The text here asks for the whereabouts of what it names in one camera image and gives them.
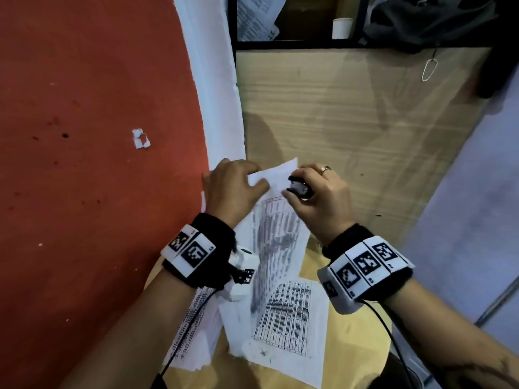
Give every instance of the left hand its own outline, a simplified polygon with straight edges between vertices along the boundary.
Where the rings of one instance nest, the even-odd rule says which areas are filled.
[[[202,173],[205,212],[236,228],[270,189],[266,179],[254,186],[249,185],[247,175],[259,170],[261,168],[255,162],[224,158],[213,171]]]

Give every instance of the black bag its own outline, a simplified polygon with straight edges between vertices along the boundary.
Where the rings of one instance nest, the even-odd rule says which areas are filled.
[[[387,0],[373,8],[368,42],[410,53],[453,41],[496,19],[494,0]]]

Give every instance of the hand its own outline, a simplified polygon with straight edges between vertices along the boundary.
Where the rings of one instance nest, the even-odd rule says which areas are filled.
[[[205,212],[236,228],[270,188],[266,179],[253,187],[249,185],[247,175],[259,170],[260,166],[255,162],[224,158],[213,171],[202,173]]]
[[[322,167],[322,164],[301,165],[292,172],[292,176],[302,177],[314,190],[312,198],[303,201],[287,190],[282,191],[282,195],[310,232],[324,246],[328,246],[354,225],[355,219],[348,185],[334,170],[327,169],[321,175]]]

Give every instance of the metal hook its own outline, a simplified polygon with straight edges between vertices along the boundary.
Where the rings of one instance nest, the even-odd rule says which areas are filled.
[[[434,52],[432,53],[432,57],[429,58],[427,60],[427,62],[425,63],[424,71],[422,72],[422,78],[421,78],[422,82],[427,82],[429,79],[431,79],[432,74],[434,73],[434,71],[436,71],[436,67],[438,67],[438,60],[435,57],[437,50],[438,50],[438,48],[434,49]],[[429,76],[425,77],[425,71],[427,71],[427,67],[429,66],[430,63],[434,63],[434,66],[432,67],[432,71],[429,74]]]

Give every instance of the white cup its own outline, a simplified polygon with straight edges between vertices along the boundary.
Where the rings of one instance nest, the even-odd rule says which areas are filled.
[[[339,18],[333,20],[332,39],[347,39],[350,36],[352,18]]]

